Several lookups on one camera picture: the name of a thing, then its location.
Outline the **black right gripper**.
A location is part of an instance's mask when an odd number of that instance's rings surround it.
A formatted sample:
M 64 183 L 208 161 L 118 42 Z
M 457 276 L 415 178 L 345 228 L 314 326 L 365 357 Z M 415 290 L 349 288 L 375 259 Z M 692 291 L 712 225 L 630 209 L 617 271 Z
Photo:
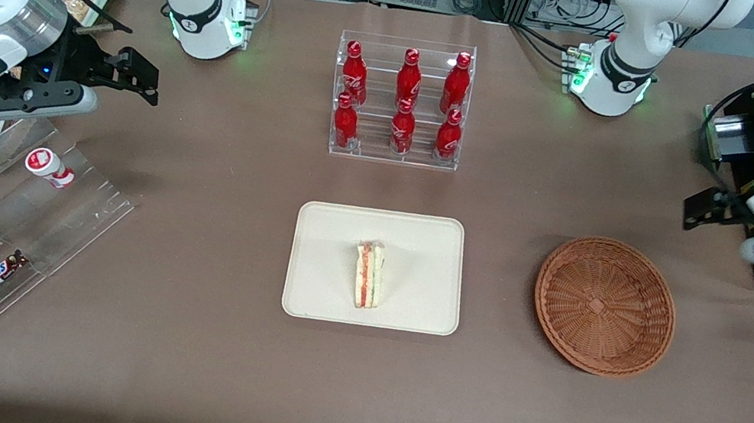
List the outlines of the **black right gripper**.
M 101 49 L 94 37 L 75 34 L 73 28 L 66 27 L 57 42 L 44 51 L 40 81 L 109 87 L 138 94 L 151 106 L 159 105 L 158 68 L 133 47 L 119 50 L 116 66 L 114 56 Z M 116 70 L 128 82 L 116 80 Z

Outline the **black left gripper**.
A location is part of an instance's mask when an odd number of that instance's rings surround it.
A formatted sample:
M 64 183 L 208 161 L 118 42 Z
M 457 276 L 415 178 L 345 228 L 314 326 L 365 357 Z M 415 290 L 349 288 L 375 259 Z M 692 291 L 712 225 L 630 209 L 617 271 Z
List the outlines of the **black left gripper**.
M 745 199 L 734 192 L 711 187 L 684 200 L 682 229 L 693 231 L 705 224 L 754 226 L 754 214 Z

